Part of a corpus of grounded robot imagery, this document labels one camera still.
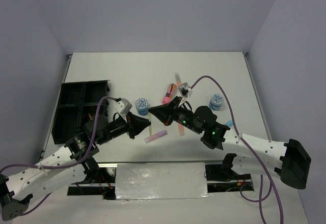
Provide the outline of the thin yellow pen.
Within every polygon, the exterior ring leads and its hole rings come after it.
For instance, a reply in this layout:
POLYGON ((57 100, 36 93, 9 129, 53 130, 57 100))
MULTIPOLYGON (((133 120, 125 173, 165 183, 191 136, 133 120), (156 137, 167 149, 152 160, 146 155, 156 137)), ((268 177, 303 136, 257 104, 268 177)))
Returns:
POLYGON ((152 117, 151 117, 151 113, 148 113, 148 120, 151 123, 149 126, 149 136, 152 136, 152 117))

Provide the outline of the purple highlighter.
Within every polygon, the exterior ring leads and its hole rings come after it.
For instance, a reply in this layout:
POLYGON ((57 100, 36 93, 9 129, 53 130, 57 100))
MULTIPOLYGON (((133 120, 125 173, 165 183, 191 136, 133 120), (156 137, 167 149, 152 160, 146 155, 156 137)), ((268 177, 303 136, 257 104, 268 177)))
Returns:
POLYGON ((166 136, 167 134, 168 134, 168 132, 167 132, 166 130, 163 130, 163 131, 157 132, 157 133, 155 133, 155 134, 153 134, 153 135, 150 135, 150 136, 146 137, 146 138, 144 139, 144 142, 145 142, 145 143, 150 143, 150 142, 155 141, 155 140, 157 140, 157 139, 159 139, 159 138, 161 138, 161 137, 166 136))

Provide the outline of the blue round tape container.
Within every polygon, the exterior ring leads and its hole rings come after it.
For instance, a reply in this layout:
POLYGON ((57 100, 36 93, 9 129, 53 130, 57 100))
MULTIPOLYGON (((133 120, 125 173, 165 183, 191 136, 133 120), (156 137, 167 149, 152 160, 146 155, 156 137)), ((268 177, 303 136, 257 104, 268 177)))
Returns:
POLYGON ((135 107, 139 115, 145 116, 148 114, 149 103, 145 98, 139 98, 135 102, 135 107))
POLYGON ((208 106, 211 110, 218 111, 221 109, 223 103, 224 97, 221 94, 213 94, 208 106))

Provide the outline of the pink marker tube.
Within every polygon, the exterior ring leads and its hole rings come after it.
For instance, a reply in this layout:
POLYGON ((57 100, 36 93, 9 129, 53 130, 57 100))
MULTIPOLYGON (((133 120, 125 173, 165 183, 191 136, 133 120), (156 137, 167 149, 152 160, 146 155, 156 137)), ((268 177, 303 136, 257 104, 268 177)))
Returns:
POLYGON ((176 84, 174 84, 174 83, 169 84, 169 86, 166 90, 166 94, 164 95, 164 97, 161 101, 162 104, 168 104, 169 102, 171 102, 176 90, 177 90, 176 84))

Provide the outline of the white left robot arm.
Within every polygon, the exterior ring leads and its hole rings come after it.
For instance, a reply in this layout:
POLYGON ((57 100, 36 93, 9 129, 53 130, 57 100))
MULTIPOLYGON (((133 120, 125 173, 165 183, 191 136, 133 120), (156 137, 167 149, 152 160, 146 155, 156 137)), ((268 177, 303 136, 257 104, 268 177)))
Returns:
POLYGON ((15 175, 1 175, 1 216, 4 221, 25 215, 29 204, 57 189, 79 182, 93 183, 108 177, 94 159, 99 146, 121 135, 135 138, 150 126, 148 119, 128 112, 108 122, 106 116, 89 118, 84 131, 68 140, 41 162, 15 175))

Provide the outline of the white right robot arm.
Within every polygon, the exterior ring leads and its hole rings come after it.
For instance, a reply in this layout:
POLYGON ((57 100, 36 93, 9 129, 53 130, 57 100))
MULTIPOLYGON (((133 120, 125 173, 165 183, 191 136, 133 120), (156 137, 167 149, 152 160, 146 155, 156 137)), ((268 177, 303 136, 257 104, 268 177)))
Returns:
POLYGON ((200 134, 201 142, 208 148, 225 151, 221 167, 225 178, 233 179, 237 174, 271 174, 287 186, 306 188, 311 157, 299 141, 277 142, 237 133, 218 123, 208 106, 191 111, 181 106, 180 101, 176 97, 168 104, 150 108, 149 113, 166 126, 176 122, 200 134))

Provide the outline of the yellow orange highlighter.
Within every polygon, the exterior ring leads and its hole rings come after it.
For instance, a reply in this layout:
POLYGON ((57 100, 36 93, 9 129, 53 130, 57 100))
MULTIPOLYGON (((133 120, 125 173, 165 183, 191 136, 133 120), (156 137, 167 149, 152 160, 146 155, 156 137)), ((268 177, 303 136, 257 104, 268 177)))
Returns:
POLYGON ((184 132, 184 126, 181 124, 178 124, 178 131, 179 131, 179 135, 180 136, 184 136, 185 132, 184 132))

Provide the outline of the orange capped highlighter far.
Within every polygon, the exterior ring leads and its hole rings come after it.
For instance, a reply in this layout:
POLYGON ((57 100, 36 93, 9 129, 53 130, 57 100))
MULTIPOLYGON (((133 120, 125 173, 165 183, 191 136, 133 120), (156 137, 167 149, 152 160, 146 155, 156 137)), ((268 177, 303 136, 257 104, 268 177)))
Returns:
POLYGON ((177 72, 175 73, 175 79, 176 79, 176 85, 179 88, 182 85, 182 82, 181 82, 180 75, 177 72))

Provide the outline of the black compartment organizer tray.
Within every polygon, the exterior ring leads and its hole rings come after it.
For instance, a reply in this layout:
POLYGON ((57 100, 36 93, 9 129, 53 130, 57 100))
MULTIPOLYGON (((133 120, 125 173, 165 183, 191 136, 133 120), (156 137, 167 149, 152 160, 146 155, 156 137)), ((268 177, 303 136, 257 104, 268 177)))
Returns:
POLYGON ((51 130, 54 144, 64 144, 82 132, 109 92, 107 80, 63 83, 51 130))

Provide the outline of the blue highlighter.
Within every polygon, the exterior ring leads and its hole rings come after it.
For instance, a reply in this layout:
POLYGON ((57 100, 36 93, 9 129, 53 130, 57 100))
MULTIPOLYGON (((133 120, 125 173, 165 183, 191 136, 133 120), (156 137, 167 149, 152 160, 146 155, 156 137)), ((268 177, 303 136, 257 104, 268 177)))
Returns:
POLYGON ((226 126, 232 127, 233 126, 233 120, 229 120, 225 123, 226 126))

